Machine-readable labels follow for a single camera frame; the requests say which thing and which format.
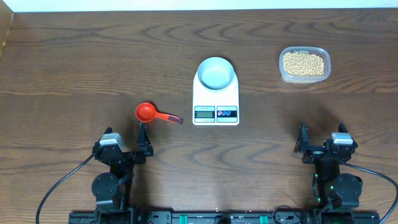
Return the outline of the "red plastic measuring scoop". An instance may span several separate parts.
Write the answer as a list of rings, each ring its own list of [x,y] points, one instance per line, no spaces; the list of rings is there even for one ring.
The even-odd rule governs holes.
[[[171,123],[182,124],[183,119],[167,113],[157,111],[156,107],[149,102],[144,102],[136,107],[136,117],[143,123],[151,123],[155,119],[161,119]]]

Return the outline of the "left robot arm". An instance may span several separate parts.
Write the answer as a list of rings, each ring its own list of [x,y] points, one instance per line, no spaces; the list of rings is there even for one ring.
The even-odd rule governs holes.
[[[136,146],[137,150],[124,152],[121,135],[110,127],[93,146],[93,157],[109,167],[109,172],[98,175],[91,185],[96,223],[146,222],[146,217],[129,204],[134,166],[145,164],[154,155],[144,123],[139,126]]]

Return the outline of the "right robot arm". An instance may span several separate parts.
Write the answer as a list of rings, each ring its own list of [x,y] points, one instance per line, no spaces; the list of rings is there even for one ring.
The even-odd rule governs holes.
[[[304,223],[356,223],[353,210],[359,207],[363,181],[340,172],[340,165],[351,159],[357,147],[343,123],[322,146],[310,145],[308,128],[300,124],[294,152],[303,154],[304,164],[315,166],[312,186],[319,203],[318,208],[304,215]]]

